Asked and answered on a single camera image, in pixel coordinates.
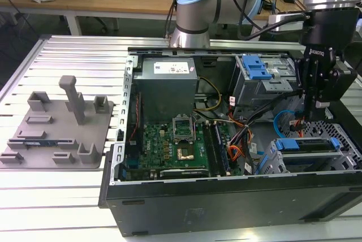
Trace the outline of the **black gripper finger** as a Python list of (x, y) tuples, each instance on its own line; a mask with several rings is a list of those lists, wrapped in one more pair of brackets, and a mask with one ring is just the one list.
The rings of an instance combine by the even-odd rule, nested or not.
[(311, 98), (309, 93), (309, 74), (308, 74), (308, 59), (300, 58), (294, 61), (296, 80), (299, 89), (301, 89), (304, 98), (303, 116), (305, 120), (309, 120), (309, 112), (311, 108)]
[(323, 120), (325, 118), (325, 106), (321, 103), (319, 98), (319, 78), (320, 73), (318, 71), (319, 65), (312, 66), (312, 76), (311, 76), (311, 109), (310, 109), (310, 120)]

